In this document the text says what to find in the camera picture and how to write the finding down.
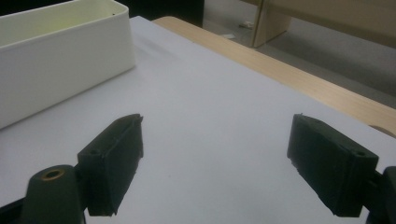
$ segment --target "white container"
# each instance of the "white container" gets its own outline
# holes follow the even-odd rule
[[[128,7],[115,1],[0,17],[0,128],[132,67]]]

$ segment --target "white surface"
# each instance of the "white surface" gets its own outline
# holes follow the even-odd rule
[[[76,0],[0,18],[0,128],[134,66],[128,7]]]
[[[286,157],[292,116],[321,119],[396,164],[396,140],[141,18],[136,68],[0,131],[0,204],[140,113],[145,157],[119,213],[88,223],[364,223],[334,217]]]

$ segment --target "floor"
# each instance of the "floor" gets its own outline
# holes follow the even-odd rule
[[[245,46],[252,35],[211,21],[204,29]],[[292,19],[286,33],[256,50],[396,109],[396,49]]]

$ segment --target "white tabletop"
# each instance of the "white tabletop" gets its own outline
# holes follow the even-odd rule
[[[0,205],[30,176],[77,163],[114,119],[140,113],[145,157],[119,213],[88,223],[364,223],[334,217],[286,157],[293,114],[372,150],[382,173],[396,139],[142,18],[136,68],[0,131]]]

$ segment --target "white plastic bin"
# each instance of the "white plastic bin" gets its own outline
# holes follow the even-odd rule
[[[0,17],[0,128],[134,67],[128,7],[76,0]]]

